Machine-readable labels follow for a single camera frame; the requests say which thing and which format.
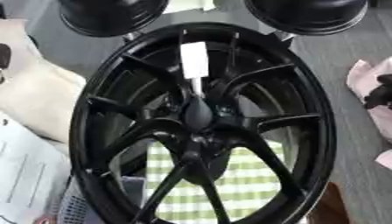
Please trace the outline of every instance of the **black wheel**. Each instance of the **black wheel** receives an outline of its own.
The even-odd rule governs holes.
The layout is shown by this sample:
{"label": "black wheel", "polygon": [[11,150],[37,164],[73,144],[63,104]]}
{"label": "black wheel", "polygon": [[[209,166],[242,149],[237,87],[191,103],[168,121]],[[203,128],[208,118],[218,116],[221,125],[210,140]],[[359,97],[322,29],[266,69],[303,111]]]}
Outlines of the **black wheel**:
{"label": "black wheel", "polygon": [[[204,98],[184,80],[179,57],[181,44],[198,41],[206,42],[211,64]],[[262,113],[250,116],[241,99]],[[271,131],[290,136],[289,146],[296,139],[287,150],[295,155],[290,161],[282,162],[266,144]],[[275,38],[216,23],[166,27],[115,52],[81,94],[70,137],[81,190],[114,224],[170,223],[155,211],[181,179],[203,187],[218,223],[297,223],[324,191],[336,152],[332,109],[302,60]],[[120,152],[135,153],[122,172],[143,175],[146,154],[135,144],[146,138],[163,144],[175,167],[140,208],[109,175],[109,163]],[[214,180],[235,146],[245,146],[267,164],[282,190],[266,206],[231,221]]]}

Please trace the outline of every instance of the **beige cloth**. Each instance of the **beige cloth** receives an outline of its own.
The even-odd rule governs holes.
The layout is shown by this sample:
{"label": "beige cloth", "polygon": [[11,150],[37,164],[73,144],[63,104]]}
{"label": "beige cloth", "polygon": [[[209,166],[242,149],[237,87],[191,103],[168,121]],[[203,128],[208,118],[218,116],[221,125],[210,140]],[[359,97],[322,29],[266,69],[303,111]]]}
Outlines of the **beige cloth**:
{"label": "beige cloth", "polygon": [[74,104],[84,78],[43,59],[23,20],[0,20],[0,43],[11,47],[10,68],[0,85],[0,109],[37,134],[68,143]]}

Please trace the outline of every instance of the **fabric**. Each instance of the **fabric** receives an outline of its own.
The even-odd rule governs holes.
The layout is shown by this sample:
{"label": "fabric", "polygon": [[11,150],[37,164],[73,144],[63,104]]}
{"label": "fabric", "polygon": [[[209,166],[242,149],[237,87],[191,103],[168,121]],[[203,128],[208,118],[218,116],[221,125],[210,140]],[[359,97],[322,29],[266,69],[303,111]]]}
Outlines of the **fabric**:
{"label": "fabric", "polygon": [[0,43],[8,45],[12,50],[10,66],[3,71],[5,78],[20,74],[31,63],[42,59],[25,31],[25,22],[23,19],[0,19]]}
{"label": "fabric", "polygon": [[0,43],[12,50],[2,73],[0,109],[36,134],[68,143],[74,104],[86,81],[39,54],[25,33],[24,20],[0,19]]}
{"label": "fabric", "polygon": [[[385,59],[377,66],[359,60],[350,70],[346,84],[363,102],[366,96],[381,85],[377,77],[383,74],[392,74],[392,58]],[[368,112],[380,133],[392,143],[392,110],[378,106]]]}
{"label": "fabric", "polygon": [[[284,161],[282,145],[269,142],[269,146]],[[149,197],[172,168],[169,151],[160,143],[152,144],[148,150],[146,173]],[[215,185],[231,221],[242,219],[265,206],[281,189],[276,174],[246,148],[233,149],[228,168]],[[203,189],[186,180],[178,183],[164,198],[157,216],[180,224],[216,223],[214,210]]]}

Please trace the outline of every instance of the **pink cloth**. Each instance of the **pink cloth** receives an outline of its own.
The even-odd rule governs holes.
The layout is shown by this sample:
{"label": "pink cloth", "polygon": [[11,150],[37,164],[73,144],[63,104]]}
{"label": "pink cloth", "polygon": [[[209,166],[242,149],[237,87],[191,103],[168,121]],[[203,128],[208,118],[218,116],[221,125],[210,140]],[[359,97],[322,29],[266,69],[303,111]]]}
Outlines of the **pink cloth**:
{"label": "pink cloth", "polygon": [[[377,77],[383,74],[392,74],[392,57],[378,66],[371,66],[366,61],[359,60],[347,76],[347,85],[363,102],[364,97],[381,85]],[[378,106],[368,112],[381,134],[392,143],[392,110]]]}

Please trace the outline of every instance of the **black wheel rim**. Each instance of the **black wheel rim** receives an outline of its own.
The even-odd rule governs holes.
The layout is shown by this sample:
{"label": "black wheel rim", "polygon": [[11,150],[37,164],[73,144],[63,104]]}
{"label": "black wheel rim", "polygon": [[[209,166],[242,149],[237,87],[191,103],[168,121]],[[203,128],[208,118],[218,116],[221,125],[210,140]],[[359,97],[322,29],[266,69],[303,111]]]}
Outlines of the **black wheel rim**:
{"label": "black wheel rim", "polygon": [[62,1],[61,20],[73,31],[92,37],[114,37],[142,29],[159,18],[168,0]]}
{"label": "black wheel rim", "polygon": [[368,11],[368,1],[366,1],[361,11],[359,11],[358,15],[350,20],[332,20],[325,21],[324,23],[303,23],[301,25],[294,25],[286,24],[285,22],[276,20],[275,18],[271,17],[255,0],[244,1],[249,11],[256,18],[260,19],[267,25],[271,25],[272,27],[283,32],[295,33],[299,35],[321,36],[331,35],[337,32],[343,32],[357,25],[363,19],[363,17],[365,17],[366,12]]}
{"label": "black wheel rim", "polygon": [[[225,66],[222,72],[208,81],[211,83],[209,86],[211,88],[207,90],[206,101],[208,105],[217,105],[216,109],[219,114],[215,116],[217,118],[212,125],[213,131],[207,128],[199,131],[198,136],[203,136],[205,132],[215,133],[216,131],[219,133],[217,136],[230,139],[227,142],[232,145],[226,148],[232,149],[233,145],[246,144],[276,173],[283,188],[267,206],[235,223],[298,222],[319,199],[333,168],[336,152],[333,112],[314,74],[297,56],[272,37],[229,24],[180,24],[157,30],[122,47],[102,65],[81,94],[73,114],[70,134],[71,160],[81,190],[107,223],[135,223],[135,221],[170,223],[155,217],[155,208],[167,193],[168,188],[173,188],[179,179],[183,178],[184,167],[191,164],[204,170],[198,158],[190,159],[186,150],[176,151],[183,159],[177,162],[176,168],[171,172],[171,178],[164,181],[164,188],[160,188],[160,193],[152,196],[154,200],[149,200],[148,206],[144,209],[140,209],[125,199],[126,197],[116,187],[113,178],[105,173],[108,171],[109,160],[140,138],[153,136],[169,151],[175,151],[179,146],[176,144],[178,142],[187,143],[187,149],[201,147],[197,140],[189,140],[191,138],[188,135],[192,131],[185,128],[181,120],[160,114],[167,113],[167,108],[163,110],[164,112],[161,108],[158,108],[158,111],[140,111],[141,105],[155,99],[158,95],[172,95],[171,102],[179,102],[177,106],[180,108],[181,103],[188,103],[193,98],[188,92],[189,85],[181,79],[179,45],[197,41],[207,42],[208,48],[214,44],[225,46],[224,52],[228,58],[224,59]],[[245,71],[233,73],[236,71],[237,49],[241,49],[244,53],[254,53],[252,57],[256,58],[254,58],[255,63],[248,70],[245,68]],[[160,57],[161,60],[157,60],[152,56],[154,53],[164,51],[171,54],[171,57],[166,55],[168,60],[162,57]],[[127,70],[133,71],[134,74],[126,72]],[[124,79],[124,77],[126,79],[142,77],[142,73],[152,76],[147,77],[146,80],[137,78],[131,83],[127,83]],[[301,108],[302,110],[299,111],[305,113],[257,118],[241,116],[241,113],[236,112],[238,104],[233,103],[232,96],[239,93],[238,91],[245,91],[245,95],[250,97],[257,95],[255,89],[249,87],[250,81],[251,85],[253,81],[289,83],[290,87],[295,90],[290,94],[294,93],[299,97],[298,99],[301,99],[301,106],[298,104],[294,108]],[[156,87],[149,90],[149,85],[156,85]],[[132,88],[137,89],[133,95],[143,95],[144,101],[136,97],[130,99],[132,97],[124,89]],[[104,115],[108,111],[137,120],[135,125],[125,131],[122,140],[115,139],[119,133],[116,137],[107,137],[113,133],[113,129],[106,129],[108,126],[105,126],[113,122]],[[260,131],[266,131],[291,125],[304,129],[306,133],[304,141],[299,145],[297,162],[292,172],[271,153],[263,138],[250,131],[254,127],[259,128]],[[226,149],[221,145],[217,147],[217,149],[222,148]],[[137,160],[132,161],[132,166],[128,169],[138,169],[144,165],[144,161],[145,157],[138,157]],[[204,176],[202,181],[206,185],[206,191],[209,192],[208,197],[213,202],[218,223],[230,223],[211,185],[211,177],[208,176],[210,175]]]}

